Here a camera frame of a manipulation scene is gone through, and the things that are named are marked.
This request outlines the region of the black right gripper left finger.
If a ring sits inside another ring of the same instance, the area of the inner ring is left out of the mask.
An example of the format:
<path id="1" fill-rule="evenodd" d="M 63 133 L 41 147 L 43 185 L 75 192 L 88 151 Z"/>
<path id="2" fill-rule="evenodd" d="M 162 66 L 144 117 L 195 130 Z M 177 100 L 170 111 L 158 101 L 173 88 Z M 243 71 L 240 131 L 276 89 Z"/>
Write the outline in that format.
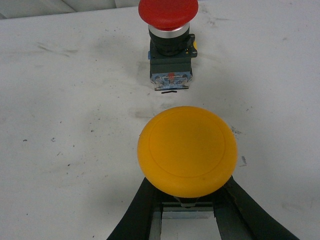
<path id="1" fill-rule="evenodd" d="M 146 178 L 109 240 L 159 240 L 159 191 Z"/>

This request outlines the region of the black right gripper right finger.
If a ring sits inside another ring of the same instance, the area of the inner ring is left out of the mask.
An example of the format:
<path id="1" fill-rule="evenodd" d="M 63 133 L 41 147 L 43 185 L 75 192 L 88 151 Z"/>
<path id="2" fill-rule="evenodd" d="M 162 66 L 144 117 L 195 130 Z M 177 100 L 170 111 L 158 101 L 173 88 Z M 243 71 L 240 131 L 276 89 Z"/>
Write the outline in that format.
<path id="1" fill-rule="evenodd" d="M 215 219 L 222 240 L 297 240 L 231 177 L 215 192 Z"/>

